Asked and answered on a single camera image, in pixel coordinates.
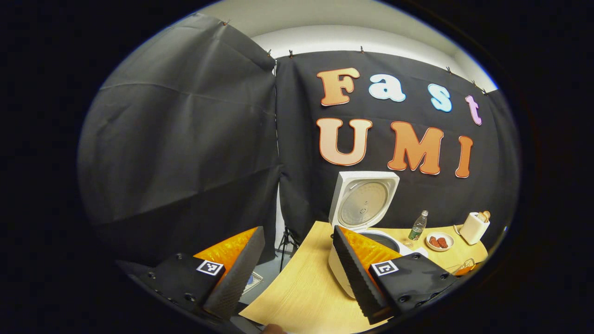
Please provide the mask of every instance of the light wood tabletop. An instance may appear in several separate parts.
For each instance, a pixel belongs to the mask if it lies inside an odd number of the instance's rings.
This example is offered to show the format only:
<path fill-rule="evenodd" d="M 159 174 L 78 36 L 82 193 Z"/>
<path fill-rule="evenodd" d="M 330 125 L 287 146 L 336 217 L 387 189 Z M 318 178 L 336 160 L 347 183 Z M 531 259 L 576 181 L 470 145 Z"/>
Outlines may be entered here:
<path fill-rule="evenodd" d="M 409 229 L 377 230 L 404 241 Z M 436 252 L 424 244 L 430 232 L 446 232 L 454 238 L 454 246 Z M 386 321 L 370 325 L 356 300 L 340 287 L 328 266 L 333 230 L 329 223 L 315 222 L 297 252 L 270 286 L 248 305 L 240 315 L 261 324 L 275 323 L 289 333 L 358 333 L 380 326 Z M 448 228 L 427 228 L 412 249 L 423 246 L 429 259 L 444 269 L 462 265 L 473 258 L 485 260 L 487 252 L 482 243 L 468 245 Z"/>

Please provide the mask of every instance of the orange object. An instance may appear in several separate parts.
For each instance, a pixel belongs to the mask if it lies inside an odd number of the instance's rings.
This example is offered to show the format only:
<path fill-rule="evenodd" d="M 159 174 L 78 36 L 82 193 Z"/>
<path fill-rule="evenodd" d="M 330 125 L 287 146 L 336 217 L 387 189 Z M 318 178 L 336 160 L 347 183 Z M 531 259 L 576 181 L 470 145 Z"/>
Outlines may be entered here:
<path fill-rule="evenodd" d="M 202 260 L 208 260 L 224 264 L 225 273 L 219 279 L 216 286 L 218 286 L 219 283 L 221 283 L 225 279 L 225 276 L 227 276 L 227 274 L 231 270 L 231 267 L 233 267 L 233 265 L 235 264 L 237 257 L 239 256 L 241 251 L 244 250 L 245 246 L 248 244 L 249 239 L 252 237 L 256 229 L 257 227 L 249 229 L 245 232 L 241 232 L 240 234 L 234 235 L 229 239 L 223 240 L 218 244 L 206 248 L 200 253 L 194 255 L 194 257 L 197 257 Z"/>
<path fill-rule="evenodd" d="M 369 275 L 371 281 L 381 292 L 380 287 L 377 285 L 377 283 L 375 283 L 375 280 L 369 273 L 369 267 L 373 263 L 397 259 L 402 255 L 400 255 L 400 253 L 397 251 L 390 249 L 375 240 L 369 239 L 364 235 L 353 232 L 350 229 L 346 229 L 342 226 L 339 226 L 339 228 L 345 235 L 347 241 L 349 241 L 349 245 L 353 248 L 353 251 L 355 251 L 355 255 L 357 255 L 357 259 L 359 262 L 361 262 L 361 265 L 363 265 L 367 275 Z"/>

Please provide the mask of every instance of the food on plate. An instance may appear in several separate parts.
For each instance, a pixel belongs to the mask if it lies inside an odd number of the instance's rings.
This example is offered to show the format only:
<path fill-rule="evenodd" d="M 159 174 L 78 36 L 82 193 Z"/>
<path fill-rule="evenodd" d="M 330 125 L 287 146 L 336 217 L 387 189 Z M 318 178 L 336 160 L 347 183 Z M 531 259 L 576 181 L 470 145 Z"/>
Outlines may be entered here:
<path fill-rule="evenodd" d="M 437 242 L 437 239 L 435 239 L 435 237 L 431 237 L 431 238 L 429 238 L 429 243 L 430 243 L 430 244 L 432 244 L 432 245 L 433 245 L 433 246 L 435 246 L 435 247 L 441 247 L 441 246 L 440 246 L 440 243 L 439 243 L 439 242 Z"/>
<path fill-rule="evenodd" d="M 437 239 L 437 243 L 439 243 L 441 248 L 447 248 L 447 242 L 445 238 L 439 238 Z"/>

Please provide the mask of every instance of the black fabric curtain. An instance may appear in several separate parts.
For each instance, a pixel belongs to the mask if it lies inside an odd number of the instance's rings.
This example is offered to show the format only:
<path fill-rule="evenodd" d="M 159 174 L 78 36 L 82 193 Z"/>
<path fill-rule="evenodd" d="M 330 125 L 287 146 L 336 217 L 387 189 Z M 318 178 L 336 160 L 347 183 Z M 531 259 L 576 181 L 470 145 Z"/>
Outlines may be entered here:
<path fill-rule="evenodd" d="M 318 73 L 354 68 L 353 90 L 342 94 L 349 101 L 324 106 L 325 87 Z M 401 101 L 374 97 L 371 77 L 387 74 L 399 80 Z M 394 172 L 400 184 L 384 219 L 383 228 L 410 228 L 422 210 L 429 210 L 428 227 L 463 223 L 469 212 L 489 210 L 491 226 L 482 242 L 489 249 L 511 219 L 519 190 L 519 142 L 509 108 L 500 92 L 485 96 L 480 88 L 445 69 L 399 56 L 372 52 L 313 52 L 277 59 L 277 128 L 282 171 L 280 202 L 286 226 L 303 239 L 315 220 L 328 221 L 339 171 L 390 171 L 396 134 L 394 121 L 410 124 L 421 141 L 429 127 L 443 131 L 439 153 L 440 172 L 423 174 L 419 168 Z M 432 104 L 429 85 L 445 87 L 451 110 Z M 482 120 L 471 116 L 467 96 L 478 104 Z M 364 158 L 341 166 L 320 154 L 320 118 L 337 118 L 338 150 L 353 150 L 352 119 L 373 123 L 368 130 Z M 456 176 L 461 157 L 460 136 L 473 141 L 466 178 Z"/>
<path fill-rule="evenodd" d="M 118 259 L 156 266 L 262 225 L 274 257 L 279 158 L 274 59 L 191 15 L 105 81 L 78 150 L 80 191 Z"/>

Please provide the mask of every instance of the plastic bottle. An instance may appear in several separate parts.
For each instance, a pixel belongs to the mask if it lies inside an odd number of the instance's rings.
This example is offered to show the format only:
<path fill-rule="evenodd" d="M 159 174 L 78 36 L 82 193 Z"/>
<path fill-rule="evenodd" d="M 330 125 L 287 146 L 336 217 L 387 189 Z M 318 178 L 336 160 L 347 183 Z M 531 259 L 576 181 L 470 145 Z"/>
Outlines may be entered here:
<path fill-rule="evenodd" d="M 427 215 L 428 214 L 429 214 L 429 211 L 423 210 L 421 215 L 416 219 L 416 221 L 412 225 L 412 229 L 410 230 L 410 233 L 409 233 L 410 240 L 418 240 L 419 239 L 419 237 L 421 236 L 421 233 L 423 233 L 423 230 L 427 226 Z"/>

